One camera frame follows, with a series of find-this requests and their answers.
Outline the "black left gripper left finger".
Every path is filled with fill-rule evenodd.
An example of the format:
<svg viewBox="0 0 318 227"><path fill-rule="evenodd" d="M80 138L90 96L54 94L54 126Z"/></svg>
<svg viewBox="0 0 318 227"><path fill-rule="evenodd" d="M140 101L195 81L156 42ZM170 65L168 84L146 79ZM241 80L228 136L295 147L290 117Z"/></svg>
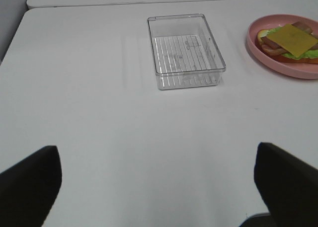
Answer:
<svg viewBox="0 0 318 227"><path fill-rule="evenodd" d="M62 185L56 146L45 146L0 174L0 225L41 227Z"/></svg>

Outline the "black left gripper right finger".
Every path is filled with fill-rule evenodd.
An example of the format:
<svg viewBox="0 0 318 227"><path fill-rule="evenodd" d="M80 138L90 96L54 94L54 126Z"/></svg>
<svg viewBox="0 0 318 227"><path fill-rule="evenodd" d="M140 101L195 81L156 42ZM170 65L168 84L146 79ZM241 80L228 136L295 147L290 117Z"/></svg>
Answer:
<svg viewBox="0 0 318 227"><path fill-rule="evenodd" d="M260 143L254 182L279 227L318 225L318 170L272 143Z"/></svg>

